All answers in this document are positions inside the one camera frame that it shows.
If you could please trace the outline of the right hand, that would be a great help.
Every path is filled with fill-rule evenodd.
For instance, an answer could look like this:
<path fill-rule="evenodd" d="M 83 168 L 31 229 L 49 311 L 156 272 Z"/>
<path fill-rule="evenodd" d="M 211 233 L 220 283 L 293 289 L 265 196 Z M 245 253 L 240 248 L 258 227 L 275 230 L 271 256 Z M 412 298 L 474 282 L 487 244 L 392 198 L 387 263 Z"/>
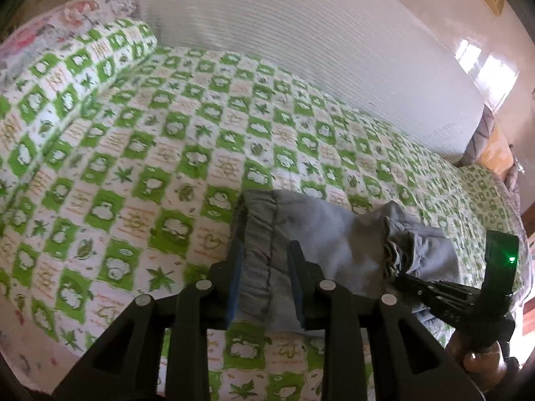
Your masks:
<path fill-rule="evenodd" d="M 487 352 L 468 350 L 467 340 L 456 330 L 445 347 L 450 357 L 468 374 L 483 394 L 498 395 L 519 374 L 520 366 L 515 357 L 504 356 L 502 346 L 495 342 Z"/>

